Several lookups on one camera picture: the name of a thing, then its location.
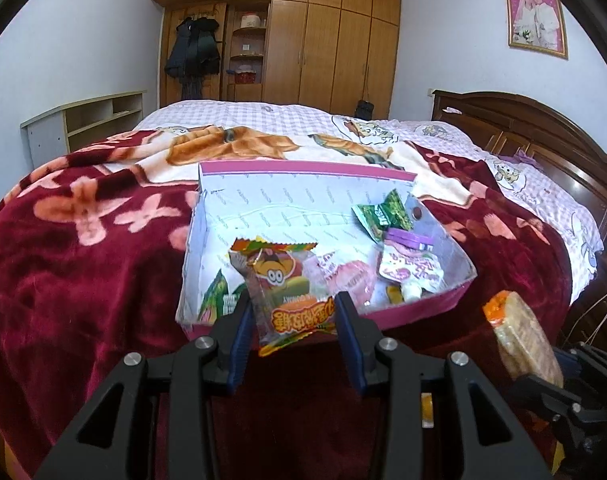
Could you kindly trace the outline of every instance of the blue gripper pad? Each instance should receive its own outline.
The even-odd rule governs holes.
[[[360,348],[357,334],[353,323],[359,322],[359,314],[352,303],[347,292],[340,292],[335,297],[335,325],[337,326],[337,337],[341,346],[347,375],[352,387],[360,395],[365,394],[367,381],[363,367],[363,352]]]
[[[228,393],[233,394],[242,381],[246,365],[248,364],[248,354],[250,353],[250,341],[252,332],[255,328],[255,317],[252,311],[252,304],[248,300],[241,319],[239,320],[239,328],[235,334],[230,351],[230,364],[228,375]]]

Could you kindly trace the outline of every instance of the cable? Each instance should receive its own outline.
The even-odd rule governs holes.
[[[581,314],[581,316],[579,316],[579,319],[576,320],[576,322],[574,323],[574,325],[572,326],[572,328],[570,329],[570,332],[568,332],[568,335],[566,336],[564,342],[563,342],[563,346],[566,345],[566,343],[569,341],[570,336],[572,335],[572,333],[574,332],[574,330],[576,329],[577,325],[579,324],[579,322],[584,319],[584,317],[586,317],[586,314],[588,312],[590,312],[594,307],[596,307],[599,303],[601,303],[603,300],[605,300],[605,298],[607,298],[607,293],[605,293],[603,295],[602,298],[600,298],[599,300],[597,300],[597,302],[591,306],[589,309],[587,309],[583,314]]]
[[[586,340],[586,344],[592,345],[595,342],[595,337],[597,336],[597,332],[599,332],[599,330],[601,330],[601,327],[603,326],[603,324],[606,321],[607,321],[607,313],[605,314],[605,316],[603,316],[601,323],[599,323],[599,325],[597,326],[595,331],[592,333],[592,335]]]

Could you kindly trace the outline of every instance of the wooden headboard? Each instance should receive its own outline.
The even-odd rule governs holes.
[[[447,107],[461,114],[446,113]],[[488,152],[524,149],[592,213],[607,247],[607,154],[567,117],[520,95],[437,90],[432,118],[456,126]]]

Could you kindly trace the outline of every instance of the white wall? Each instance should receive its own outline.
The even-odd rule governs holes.
[[[607,66],[564,9],[569,59],[507,46],[506,0],[401,0],[391,118],[426,120],[429,88],[532,97],[607,152]]]
[[[163,9],[152,0],[29,0],[0,36],[0,199],[32,170],[20,124],[64,103],[146,90],[157,106]]]

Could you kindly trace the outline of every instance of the bolt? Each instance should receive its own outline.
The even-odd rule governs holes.
[[[399,343],[397,343],[397,340],[393,339],[392,337],[384,337],[379,340],[379,348],[381,348],[381,350],[392,352],[397,348],[397,346],[399,346]]]
[[[467,354],[463,352],[453,352],[450,355],[450,361],[452,361],[458,366],[466,366],[468,364],[468,361],[470,361],[470,358]]]
[[[206,350],[210,348],[213,344],[215,344],[215,340],[211,338],[209,335],[202,335],[195,339],[195,346],[200,350]]]
[[[126,366],[136,366],[142,361],[142,355],[139,352],[130,352],[124,357],[124,364]]]

